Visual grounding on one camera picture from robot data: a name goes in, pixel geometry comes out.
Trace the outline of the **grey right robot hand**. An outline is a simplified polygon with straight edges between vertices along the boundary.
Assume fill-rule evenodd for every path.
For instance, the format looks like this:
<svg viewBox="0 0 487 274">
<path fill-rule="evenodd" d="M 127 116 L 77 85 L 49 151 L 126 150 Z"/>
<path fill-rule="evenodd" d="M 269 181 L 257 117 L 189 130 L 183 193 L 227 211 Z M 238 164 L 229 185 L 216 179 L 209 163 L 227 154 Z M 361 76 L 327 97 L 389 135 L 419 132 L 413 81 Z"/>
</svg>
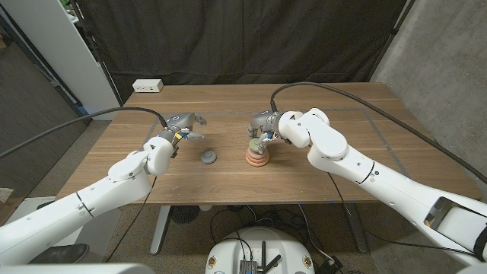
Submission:
<svg viewBox="0 0 487 274">
<path fill-rule="evenodd" d="M 266 110 L 254 115 L 247 127 L 250 137 L 250 149 L 256 153 L 263 154 L 267 144 L 280 136 L 279 120 L 282 112 Z"/>
</svg>

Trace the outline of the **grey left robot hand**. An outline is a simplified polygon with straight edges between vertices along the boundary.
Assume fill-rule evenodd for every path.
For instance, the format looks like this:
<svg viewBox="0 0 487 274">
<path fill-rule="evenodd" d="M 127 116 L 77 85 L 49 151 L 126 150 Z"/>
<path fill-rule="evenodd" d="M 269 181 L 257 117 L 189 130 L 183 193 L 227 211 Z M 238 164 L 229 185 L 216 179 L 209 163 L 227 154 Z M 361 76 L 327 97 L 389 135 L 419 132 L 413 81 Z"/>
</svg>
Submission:
<svg viewBox="0 0 487 274">
<path fill-rule="evenodd" d="M 205 136 L 202 133 L 193 130 L 194 124 L 206 125 L 206 120 L 195 113 L 181 113 L 172 116 L 166 121 L 167 126 L 158 134 L 158 137 L 168 140 L 173 146 L 184 139 L 187 141 L 203 140 Z"/>
</svg>

